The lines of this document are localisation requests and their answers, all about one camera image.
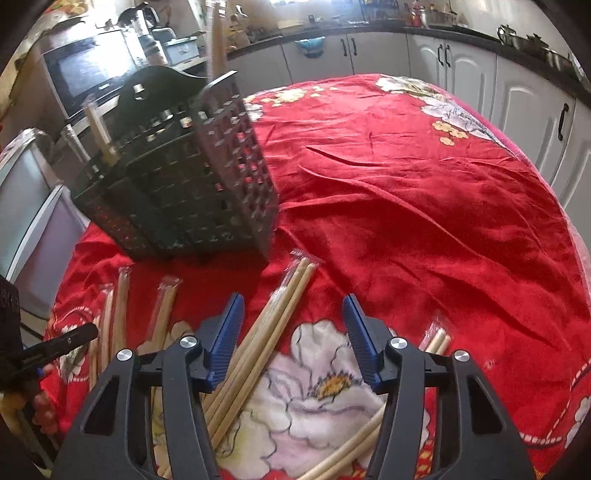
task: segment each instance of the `silver screw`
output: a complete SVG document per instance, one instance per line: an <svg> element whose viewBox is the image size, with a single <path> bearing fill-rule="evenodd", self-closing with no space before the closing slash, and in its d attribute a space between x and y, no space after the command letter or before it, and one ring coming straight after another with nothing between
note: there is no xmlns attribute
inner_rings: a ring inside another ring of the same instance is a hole
<svg viewBox="0 0 591 480"><path fill-rule="evenodd" d="M390 346L396 350L402 350L408 346L408 342L404 338L394 337L390 340Z"/></svg>
<svg viewBox="0 0 591 480"><path fill-rule="evenodd" d="M193 348L197 345L197 339L195 337L185 337L181 338L181 347L183 348Z"/></svg>
<svg viewBox="0 0 591 480"><path fill-rule="evenodd" d="M470 354L465 350L457 350L456 352L453 352L453 357L458 362L467 362L470 359Z"/></svg>
<svg viewBox="0 0 591 480"><path fill-rule="evenodd" d="M124 348L117 353L117 360L125 362L126 360L129 360L131 357L133 357L133 355L134 353L131 350Z"/></svg>

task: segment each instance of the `black plastic basket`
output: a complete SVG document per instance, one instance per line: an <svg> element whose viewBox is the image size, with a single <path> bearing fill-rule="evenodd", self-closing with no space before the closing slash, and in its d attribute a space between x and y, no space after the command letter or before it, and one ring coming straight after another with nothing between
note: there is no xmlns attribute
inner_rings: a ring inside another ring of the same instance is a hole
<svg viewBox="0 0 591 480"><path fill-rule="evenodd" d="M234 74L203 86L148 67L122 89L113 126L121 159L110 170L92 159L73 200L130 257L267 255L278 197Z"/></svg>

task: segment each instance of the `chopstick in plastic wrapper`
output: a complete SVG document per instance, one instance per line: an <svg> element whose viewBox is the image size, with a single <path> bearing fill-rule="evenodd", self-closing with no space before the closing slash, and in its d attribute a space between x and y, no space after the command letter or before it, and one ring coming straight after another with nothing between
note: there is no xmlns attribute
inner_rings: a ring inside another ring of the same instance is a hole
<svg viewBox="0 0 591 480"><path fill-rule="evenodd" d="M129 277L131 267L119 269L119 280L115 294L115 312L113 314L113 334L111 335L111 355L115 355L127 347L127 295L129 293Z"/></svg>
<svg viewBox="0 0 591 480"><path fill-rule="evenodd" d="M314 271L322 261L302 250L294 250L293 261L280 287L269 298L257 318L249 343L241 350L238 364L216 400L206 413L212 445L217 448L238 416L302 297Z"/></svg>
<svg viewBox="0 0 591 480"><path fill-rule="evenodd" d="M113 308L113 284L103 285L100 288L99 303L103 302L103 307L95 316L93 323L99 330L96 339L92 340L88 346L87 360L88 360L88 390L92 390L96 381L99 378L102 369L103 356L109 356L109 333L111 329L111 314ZM106 352L103 353L104 344L106 343Z"/></svg>
<svg viewBox="0 0 591 480"><path fill-rule="evenodd" d="M174 301L177 296L178 286L182 280L172 275L165 276L158 286L158 297L152 310L152 316L148 329L146 330L146 339L138 347L138 353L153 353L162 350L166 340L166 332L170 313L173 310Z"/></svg>
<svg viewBox="0 0 591 480"><path fill-rule="evenodd" d="M285 268L283 278L281 279L281 283L279 284L277 289L275 289L271 293L269 300L267 301L267 303L265 304L265 306L261 310L255 323L251 326L251 328L248 330L248 333L246 334L246 336L244 337L244 339L242 340L240 345L238 345L238 347L234 351L234 354L232 355L232 359L230 360L230 365L228 366L228 371L226 373L226 379L224 380L224 382L222 382L220 385L217 386L217 389L214 392L212 392L209 395L206 395L202 399L201 405L203 407L203 412L205 413L205 418L208 423L211 421L213 415L218 410L220 403L222 402L223 395L220 395L220 393L224 392L224 395L225 395L228 392L228 389L230 388L230 384L236 380L236 378L233 377L232 374L233 374L238 362L243 357L247 347L252 342L252 339L257 335L257 333L259 332L261 327L265 326L269 322L269 319L270 319L269 313L271 311L277 309L278 304L280 303L282 296L287 291L287 287L288 287L290 281L292 280L292 278L294 278L294 276L296 276L297 278L301 278L301 276L304 274L304 271L306 269L306 265L302 263L302 260L304 258L308 258L308 257L306 257L305 253L302 250L294 250L291 253L291 261L287 265L287 267ZM312 262L315 263L316 265L323 263L321 260L319 260L316 257L311 257L311 258L312 258Z"/></svg>
<svg viewBox="0 0 591 480"><path fill-rule="evenodd" d="M450 321L440 311L435 312L429 328L425 332L423 340L419 344L419 350L427 353L445 355L452 342Z"/></svg>

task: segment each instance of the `microwave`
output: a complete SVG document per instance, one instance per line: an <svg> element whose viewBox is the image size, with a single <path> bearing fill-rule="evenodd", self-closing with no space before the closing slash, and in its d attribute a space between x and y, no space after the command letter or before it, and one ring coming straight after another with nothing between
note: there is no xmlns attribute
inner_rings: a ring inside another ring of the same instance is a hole
<svg viewBox="0 0 591 480"><path fill-rule="evenodd" d="M137 71L135 57L121 30L77 40L44 53L47 75L66 120L71 121L82 111L88 97L99 103L112 97Z"/></svg>
<svg viewBox="0 0 591 480"><path fill-rule="evenodd" d="M147 65L132 30L110 30L49 51L34 46L12 89L7 126L15 134L36 127L57 140L65 125L84 118L87 98L107 102Z"/></svg>

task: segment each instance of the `blue gripper pad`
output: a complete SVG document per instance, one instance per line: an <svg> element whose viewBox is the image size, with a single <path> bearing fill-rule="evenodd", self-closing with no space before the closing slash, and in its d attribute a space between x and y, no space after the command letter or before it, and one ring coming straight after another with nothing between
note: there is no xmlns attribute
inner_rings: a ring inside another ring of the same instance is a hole
<svg viewBox="0 0 591 480"><path fill-rule="evenodd" d="M361 376L372 390L379 391L383 384L380 372L384 367L384 346L392 338L392 335L383 322L368 319L365 316L353 294L347 295L343 299L342 314L349 334L349 341L361 370ZM379 322L384 326L385 331L380 333L382 336L385 335L385 338L379 344L375 342L375 332L372 331L373 326L370 322Z"/></svg>
<svg viewBox="0 0 591 480"><path fill-rule="evenodd" d="M205 331L202 332L200 327L196 332L209 353L206 356L205 367L208 373L205 381L212 389L215 389L226 376L243 320L244 298L239 293L233 293L223 313L215 317L214 324L203 325Z"/></svg>

